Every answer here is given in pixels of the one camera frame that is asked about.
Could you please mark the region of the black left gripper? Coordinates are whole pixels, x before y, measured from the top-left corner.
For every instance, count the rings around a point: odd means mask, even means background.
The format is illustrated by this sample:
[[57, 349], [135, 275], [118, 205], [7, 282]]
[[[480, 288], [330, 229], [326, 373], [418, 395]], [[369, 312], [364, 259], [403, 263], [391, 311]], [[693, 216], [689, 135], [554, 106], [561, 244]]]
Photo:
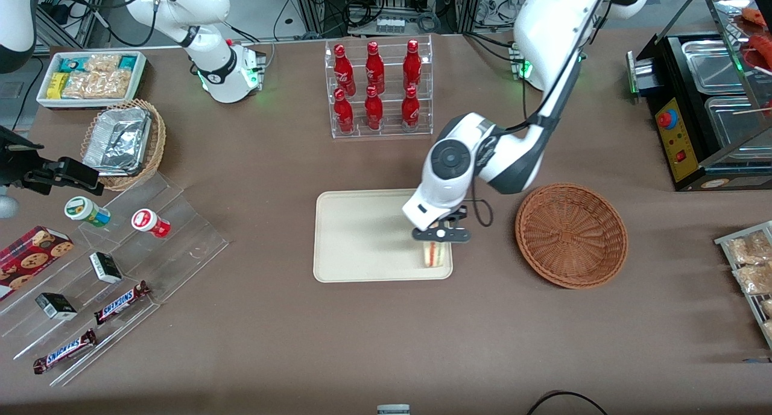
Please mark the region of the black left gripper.
[[461, 205], [455, 211], [450, 212], [444, 217], [437, 219], [435, 222], [429, 225], [427, 230], [413, 229], [413, 239], [421, 242], [439, 242], [438, 231], [441, 227], [446, 227], [443, 230], [443, 241], [451, 242], [451, 244], [465, 244], [471, 239], [469, 230], [465, 228], [455, 228], [458, 223], [468, 217], [468, 206]]

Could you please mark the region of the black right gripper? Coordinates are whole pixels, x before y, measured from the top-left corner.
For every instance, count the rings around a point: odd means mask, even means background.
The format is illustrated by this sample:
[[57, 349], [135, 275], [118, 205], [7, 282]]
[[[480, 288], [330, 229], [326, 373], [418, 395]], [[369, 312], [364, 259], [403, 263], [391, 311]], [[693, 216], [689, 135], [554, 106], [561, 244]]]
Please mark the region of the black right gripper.
[[[7, 127], [1, 127], [1, 181], [3, 186], [29, 189], [49, 194], [60, 182], [49, 167], [52, 161], [39, 156], [44, 145], [36, 144]], [[104, 193], [99, 171], [71, 157], [59, 159], [59, 179], [66, 186], [85, 190], [96, 196]]]

